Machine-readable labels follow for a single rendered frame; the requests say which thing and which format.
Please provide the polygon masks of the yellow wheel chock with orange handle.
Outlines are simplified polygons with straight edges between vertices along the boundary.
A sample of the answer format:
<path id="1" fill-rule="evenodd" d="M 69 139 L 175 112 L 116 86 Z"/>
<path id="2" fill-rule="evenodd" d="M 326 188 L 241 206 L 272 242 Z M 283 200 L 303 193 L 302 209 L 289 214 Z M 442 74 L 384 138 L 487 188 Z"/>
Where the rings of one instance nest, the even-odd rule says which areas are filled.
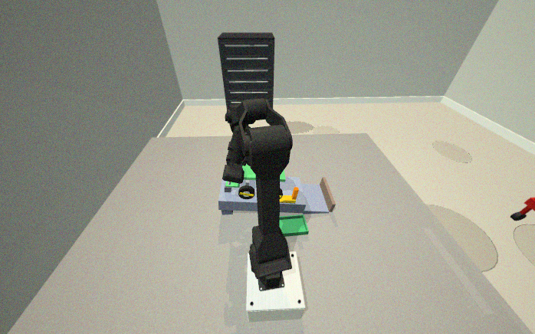
<path id="1" fill-rule="evenodd" d="M 280 203 L 295 203 L 299 189 L 294 187 L 292 195 L 283 195 Z"/>

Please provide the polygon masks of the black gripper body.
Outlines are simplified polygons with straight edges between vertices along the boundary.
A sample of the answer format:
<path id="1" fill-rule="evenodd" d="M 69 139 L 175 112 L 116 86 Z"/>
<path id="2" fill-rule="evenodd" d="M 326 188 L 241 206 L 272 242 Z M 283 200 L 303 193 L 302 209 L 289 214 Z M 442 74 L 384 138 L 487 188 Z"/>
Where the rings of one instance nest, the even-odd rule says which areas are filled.
<path id="1" fill-rule="evenodd" d="M 245 156 L 242 149 L 234 146 L 232 142 L 228 144 L 228 157 L 227 161 L 230 161 L 229 165 L 225 167 L 222 179 L 227 182 L 235 182 L 241 184 L 244 180 L 245 171 L 242 169 L 242 162 Z"/>

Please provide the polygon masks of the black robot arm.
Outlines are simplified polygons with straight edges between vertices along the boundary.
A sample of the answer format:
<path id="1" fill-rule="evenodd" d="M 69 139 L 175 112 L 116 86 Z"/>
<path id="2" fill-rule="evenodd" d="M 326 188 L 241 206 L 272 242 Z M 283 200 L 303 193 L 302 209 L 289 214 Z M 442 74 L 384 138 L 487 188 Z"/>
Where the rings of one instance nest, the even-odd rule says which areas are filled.
<path id="1" fill-rule="evenodd" d="M 270 126 L 251 128 L 248 124 L 255 120 L 266 120 Z M 290 160 L 292 135 L 285 118 L 263 98 L 229 105 L 225 121 L 233 132 L 232 144 L 245 156 L 241 165 L 249 165 L 256 176 L 258 226 L 252 228 L 251 271 L 260 291 L 284 287 L 282 271 L 292 269 L 292 264 L 279 227 L 280 175 Z"/>

